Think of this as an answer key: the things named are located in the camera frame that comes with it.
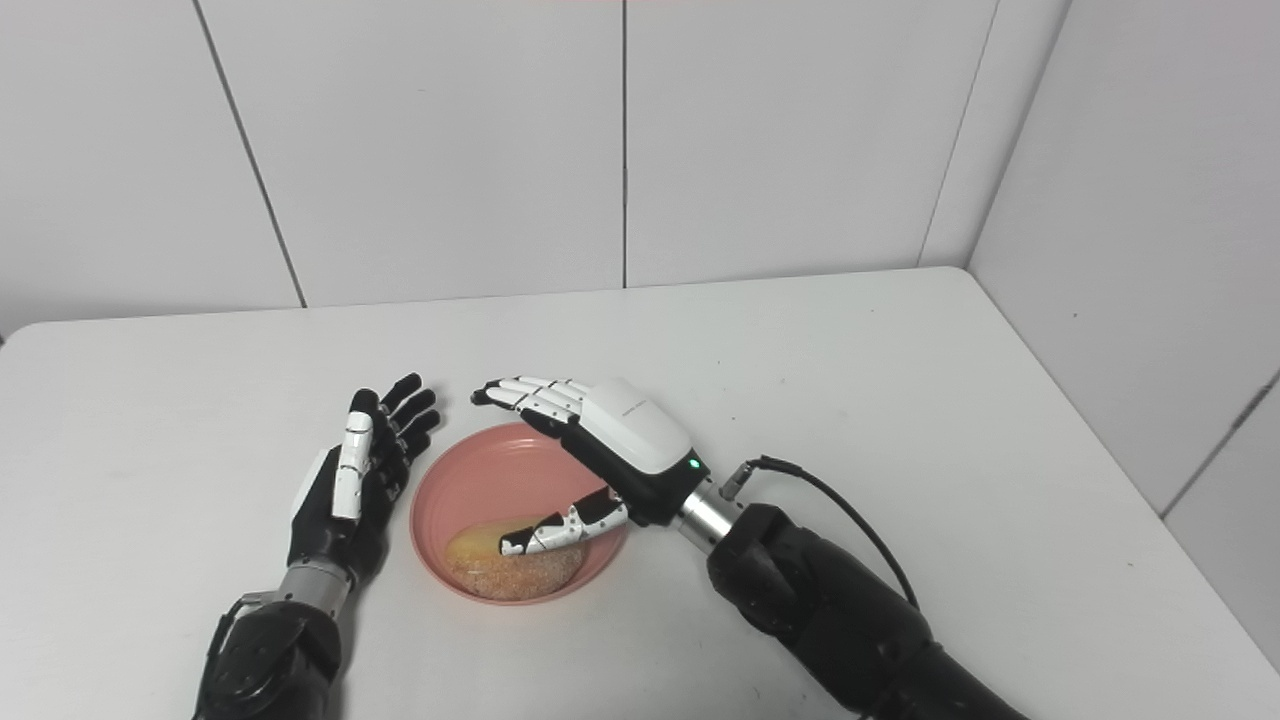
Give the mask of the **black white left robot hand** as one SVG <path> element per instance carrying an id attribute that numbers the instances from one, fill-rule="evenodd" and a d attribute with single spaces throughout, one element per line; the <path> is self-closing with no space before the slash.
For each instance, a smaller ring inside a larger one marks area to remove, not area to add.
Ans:
<path id="1" fill-rule="evenodd" d="M 396 505 L 413 462 L 442 423 L 435 405 L 435 392 L 417 373 L 401 378 L 383 396 L 369 388 L 355 393 L 349 414 L 362 416 L 355 438 L 367 450 L 364 462 L 343 468 L 346 439 L 320 455 L 291 523 L 288 565 L 329 562 L 356 587 L 381 570 Z"/>

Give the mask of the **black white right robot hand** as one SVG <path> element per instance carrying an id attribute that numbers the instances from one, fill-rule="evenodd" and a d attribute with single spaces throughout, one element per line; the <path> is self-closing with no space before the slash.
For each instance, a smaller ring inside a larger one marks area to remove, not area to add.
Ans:
<path id="1" fill-rule="evenodd" d="M 627 523 L 668 527 L 712 483 L 691 436 L 627 380 L 595 386 L 517 375 L 488 382 L 472 404 L 515 413 L 604 483 L 562 512 L 503 534 L 506 557 L 549 553 Z"/>

